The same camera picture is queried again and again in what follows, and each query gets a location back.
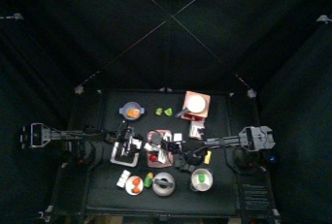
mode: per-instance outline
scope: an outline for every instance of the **black curtain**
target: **black curtain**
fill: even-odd
[[[55,161],[44,151],[21,150],[20,130],[31,122],[65,128],[73,96],[73,88],[32,34],[20,21],[0,19],[1,223],[32,223],[49,204]]]
[[[332,25],[321,23],[261,94],[280,156],[276,203],[290,223],[332,222],[331,44]]]

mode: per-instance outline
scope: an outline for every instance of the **green fruit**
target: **green fruit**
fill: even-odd
[[[173,115],[173,110],[171,110],[171,108],[169,108],[169,109],[165,111],[165,114],[166,114],[167,116],[171,116],[171,115]]]
[[[158,109],[155,110],[155,114],[156,114],[156,115],[161,115],[161,114],[162,114],[162,109],[161,109],[161,108],[158,108]]]

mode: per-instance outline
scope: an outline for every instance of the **tabletop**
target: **tabletop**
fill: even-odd
[[[202,146],[199,140],[187,137],[190,121],[175,118],[174,114],[183,107],[186,93],[94,91],[78,96],[68,129],[78,130],[86,125],[94,125],[106,130],[118,130],[123,116],[119,108],[127,102],[138,102],[144,108],[144,114],[131,122],[135,132],[144,138],[150,130],[170,130],[182,133],[186,141],[183,148],[191,150]],[[155,110],[171,108],[173,115],[156,115]],[[205,119],[205,137],[222,138],[235,135],[245,126],[256,124],[256,113],[250,98],[245,94],[210,94],[209,114]],[[159,214],[173,216],[234,216],[235,215],[235,178],[226,164],[225,149],[211,149],[209,164],[197,168],[207,168],[213,172],[213,186],[206,192],[190,189],[190,172],[174,166],[150,168],[146,162],[146,152],[139,153],[136,167],[110,163],[111,144],[103,144],[103,161],[92,170],[88,186],[83,183],[83,172],[67,169],[61,179],[55,199],[57,211],[78,211],[82,208],[82,192],[87,190],[86,211],[90,213],[118,214]],[[146,177],[147,173],[169,173],[175,179],[175,190],[167,197],[155,195],[150,188],[132,196],[116,186],[123,170],[132,176]]]

